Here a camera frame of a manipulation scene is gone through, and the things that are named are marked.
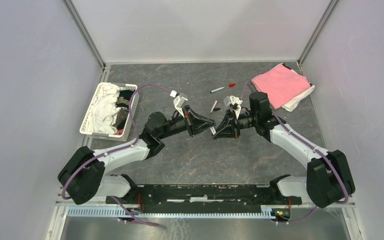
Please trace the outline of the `white pen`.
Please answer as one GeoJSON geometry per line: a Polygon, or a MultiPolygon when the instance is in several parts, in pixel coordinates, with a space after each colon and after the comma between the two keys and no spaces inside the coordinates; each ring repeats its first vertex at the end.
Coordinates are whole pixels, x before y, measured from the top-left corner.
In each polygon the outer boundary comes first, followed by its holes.
{"type": "Polygon", "coordinates": [[[221,91],[221,90],[223,90],[224,88],[225,88],[225,87],[223,86],[223,87],[219,87],[219,88],[213,89],[213,90],[210,91],[210,93],[215,93],[215,92],[221,91]]]}
{"type": "Polygon", "coordinates": [[[210,114],[211,114],[211,113],[214,111],[214,109],[216,108],[217,103],[218,103],[218,100],[215,100],[214,103],[213,103],[213,105],[212,105],[212,107],[211,107],[211,109],[210,109],[210,114]]]}

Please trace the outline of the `white purple marker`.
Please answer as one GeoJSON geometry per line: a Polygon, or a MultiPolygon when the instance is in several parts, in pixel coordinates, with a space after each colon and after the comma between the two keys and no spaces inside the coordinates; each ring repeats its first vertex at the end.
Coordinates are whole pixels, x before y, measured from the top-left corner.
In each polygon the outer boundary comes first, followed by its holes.
{"type": "Polygon", "coordinates": [[[210,131],[211,131],[211,134],[214,136],[216,134],[216,130],[214,127],[211,127],[210,128],[210,131]]]}

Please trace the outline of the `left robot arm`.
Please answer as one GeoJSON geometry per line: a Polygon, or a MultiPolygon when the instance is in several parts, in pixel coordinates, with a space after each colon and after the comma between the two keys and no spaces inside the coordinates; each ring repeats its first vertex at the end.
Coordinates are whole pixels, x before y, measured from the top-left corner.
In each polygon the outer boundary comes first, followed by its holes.
{"type": "Polygon", "coordinates": [[[118,197],[125,204],[133,203],[137,190],[126,176],[109,173],[124,165],[157,155],[165,144],[162,139],[187,132],[191,137],[214,127],[213,119],[193,111],[188,105],[182,114],[168,120],[161,112],[149,115],[137,139],[114,147],[91,150],[82,146],[76,150],[57,176],[65,200],[82,205],[94,197],[118,197]]]}

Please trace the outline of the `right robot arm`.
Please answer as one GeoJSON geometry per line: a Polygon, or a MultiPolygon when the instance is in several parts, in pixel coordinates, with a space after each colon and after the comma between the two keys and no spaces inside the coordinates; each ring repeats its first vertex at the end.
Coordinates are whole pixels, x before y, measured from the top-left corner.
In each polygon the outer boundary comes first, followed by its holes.
{"type": "Polygon", "coordinates": [[[284,175],[272,181],[269,199],[282,204],[289,197],[310,199],[317,207],[346,204],[356,191],[346,155],[340,150],[327,150],[299,133],[272,112],[268,95],[253,92],[249,95],[250,108],[242,111],[242,100],[227,96],[228,108],[222,122],[211,127],[212,138],[237,139],[241,131],[253,128],[268,142],[282,148],[306,170],[305,177],[284,175]]]}

